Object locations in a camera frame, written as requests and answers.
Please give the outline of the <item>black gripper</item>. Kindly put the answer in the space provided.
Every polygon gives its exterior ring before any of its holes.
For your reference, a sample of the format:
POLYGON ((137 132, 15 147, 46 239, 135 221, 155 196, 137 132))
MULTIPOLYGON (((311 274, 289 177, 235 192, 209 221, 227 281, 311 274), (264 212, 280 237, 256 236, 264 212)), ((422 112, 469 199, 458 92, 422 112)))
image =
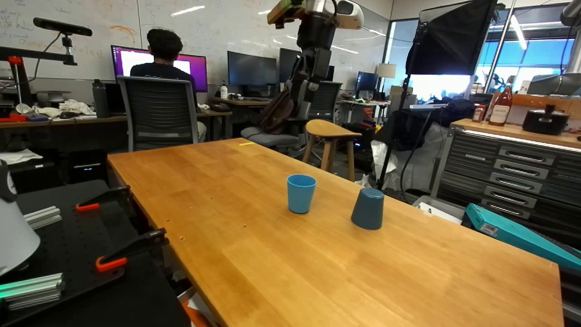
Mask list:
POLYGON ((304 70, 313 79, 325 79, 329 76, 334 30, 334 19, 324 14, 305 16, 300 23, 298 45, 302 48, 304 70))

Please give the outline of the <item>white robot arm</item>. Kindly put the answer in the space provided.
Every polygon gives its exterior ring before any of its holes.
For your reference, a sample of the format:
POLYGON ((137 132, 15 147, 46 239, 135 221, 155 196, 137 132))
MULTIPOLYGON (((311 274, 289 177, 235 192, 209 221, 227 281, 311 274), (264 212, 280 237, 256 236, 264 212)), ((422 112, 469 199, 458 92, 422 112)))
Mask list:
POLYGON ((267 21, 276 28, 298 19, 296 45, 302 48, 302 72, 309 79, 329 74, 331 45, 338 28, 362 28, 365 14, 354 0, 280 0, 267 21))

